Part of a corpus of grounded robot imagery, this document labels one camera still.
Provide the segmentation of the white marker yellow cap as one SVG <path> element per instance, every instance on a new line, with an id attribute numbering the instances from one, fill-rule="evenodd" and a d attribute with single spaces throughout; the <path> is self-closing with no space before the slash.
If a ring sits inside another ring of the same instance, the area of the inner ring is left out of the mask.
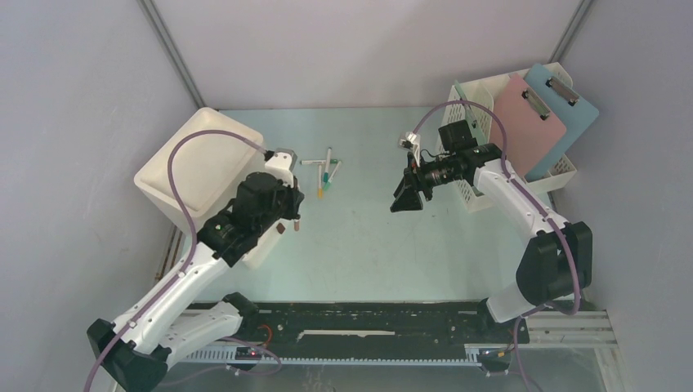
<path id="1" fill-rule="evenodd" d="M 318 178 L 317 178 L 317 197 L 318 199 L 323 198 L 323 184 L 324 184 L 324 164 L 319 164 L 318 166 Z"/>

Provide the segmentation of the white marker teal tip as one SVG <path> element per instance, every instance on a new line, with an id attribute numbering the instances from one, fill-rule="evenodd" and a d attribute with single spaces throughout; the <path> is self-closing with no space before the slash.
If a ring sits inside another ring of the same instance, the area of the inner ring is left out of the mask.
<path id="1" fill-rule="evenodd" d="M 330 168 L 331 162 L 332 162 L 332 148 L 328 147 L 326 159 L 325 159 L 325 165 L 324 165 L 324 174 L 323 174 L 323 182 L 324 183 L 326 183 L 328 178 L 329 178 L 329 168 Z"/>

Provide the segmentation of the white drawer cabinet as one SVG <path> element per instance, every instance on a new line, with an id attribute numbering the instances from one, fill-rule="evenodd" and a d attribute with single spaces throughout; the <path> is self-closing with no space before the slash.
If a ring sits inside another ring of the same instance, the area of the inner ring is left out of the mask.
<path id="1" fill-rule="evenodd" d="M 168 160 L 184 137 L 205 130 L 234 132 L 265 147 L 264 136 L 241 122 L 210 109 L 199 109 L 138 171 L 135 185 L 185 235 L 191 234 L 168 180 Z M 204 135 L 186 142 L 172 163 L 175 186 L 196 229 L 219 212 L 236 194 L 240 181 L 264 170 L 256 149 L 231 136 Z"/>

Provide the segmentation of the white marker green tip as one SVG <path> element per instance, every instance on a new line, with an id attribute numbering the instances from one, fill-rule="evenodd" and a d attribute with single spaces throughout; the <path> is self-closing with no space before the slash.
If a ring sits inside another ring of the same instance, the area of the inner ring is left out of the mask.
<path id="1" fill-rule="evenodd" d="M 336 174 L 338 173 L 341 166 L 342 166 L 342 161 L 338 161 L 336 163 L 335 167 L 333 168 L 333 170 L 330 173 L 328 173 L 328 176 L 324 180 L 324 185 L 323 185 L 324 191 L 327 191 L 330 188 L 331 184 L 333 183 L 333 179 L 336 176 Z"/>

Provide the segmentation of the green clipboard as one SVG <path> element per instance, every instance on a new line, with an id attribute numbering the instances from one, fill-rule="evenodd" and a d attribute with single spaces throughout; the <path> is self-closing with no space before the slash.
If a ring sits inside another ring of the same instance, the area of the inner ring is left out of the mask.
<path id="1" fill-rule="evenodd" d="M 469 101 L 465 91 L 463 90 L 461 84 L 459 83 L 459 81 L 457 79 L 454 80 L 454 88 L 455 88 L 455 91 L 457 92 L 460 100 Z M 469 105 L 469 104 L 463 104 L 463 108 L 464 108 L 464 115 L 465 115 L 465 120 L 467 121 L 467 124 L 470 126 L 470 128 L 472 130 L 479 131 L 481 128 L 480 128 L 480 124 L 477 120 L 477 116 L 474 112 L 475 106 Z"/>

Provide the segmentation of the pink clipboard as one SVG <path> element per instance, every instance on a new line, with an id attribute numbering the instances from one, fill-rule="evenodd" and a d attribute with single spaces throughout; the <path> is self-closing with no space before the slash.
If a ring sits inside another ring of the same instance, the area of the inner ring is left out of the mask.
<path id="1" fill-rule="evenodd" d="M 514 74 L 494 100 L 489 142 L 504 149 L 515 172 L 525 177 L 566 133 L 561 120 L 548 108 L 524 78 Z"/>

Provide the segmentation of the blue clipboard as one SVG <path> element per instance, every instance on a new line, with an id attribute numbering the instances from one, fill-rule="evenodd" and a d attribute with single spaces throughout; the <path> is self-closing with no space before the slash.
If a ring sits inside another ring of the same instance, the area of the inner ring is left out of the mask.
<path id="1" fill-rule="evenodd" d="M 599 110 L 575 90 L 568 75 L 561 69 L 553 72 L 546 65 L 535 64 L 526 74 L 525 81 L 566 127 L 561 139 L 525 176 L 527 180 L 534 181 L 546 175 L 559 162 L 569 147 L 595 122 Z"/>

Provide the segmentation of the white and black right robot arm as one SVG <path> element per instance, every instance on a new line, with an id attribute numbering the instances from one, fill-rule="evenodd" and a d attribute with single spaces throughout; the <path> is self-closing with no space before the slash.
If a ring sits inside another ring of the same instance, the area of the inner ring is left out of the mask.
<path id="1" fill-rule="evenodd" d="M 438 132 L 444 151 L 431 161 L 421 156 L 420 135 L 406 132 L 399 139 L 407 166 L 391 212 L 420 211 L 435 187 L 465 182 L 492 200 L 525 244 L 514 282 L 481 302 L 475 320 L 478 336 L 496 341 L 507 332 L 508 321 L 569 294 L 576 297 L 572 309 L 577 310 L 578 296 L 592 281 L 591 229 L 583 222 L 570 223 L 539 200 L 497 145 L 476 142 L 466 121 Z"/>

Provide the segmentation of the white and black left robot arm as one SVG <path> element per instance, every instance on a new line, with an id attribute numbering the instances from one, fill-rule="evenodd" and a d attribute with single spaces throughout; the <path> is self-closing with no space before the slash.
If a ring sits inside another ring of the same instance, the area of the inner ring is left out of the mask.
<path id="1" fill-rule="evenodd" d="M 291 173 L 248 175 L 229 208 L 204 223 L 185 259 L 129 311 L 88 328 L 100 365 L 126 391 L 152 391 L 175 364 L 204 346 L 227 336 L 255 336 L 257 307 L 238 292 L 193 318 L 177 319 L 238 262 L 262 262 L 288 222 L 299 219 L 303 199 Z"/>

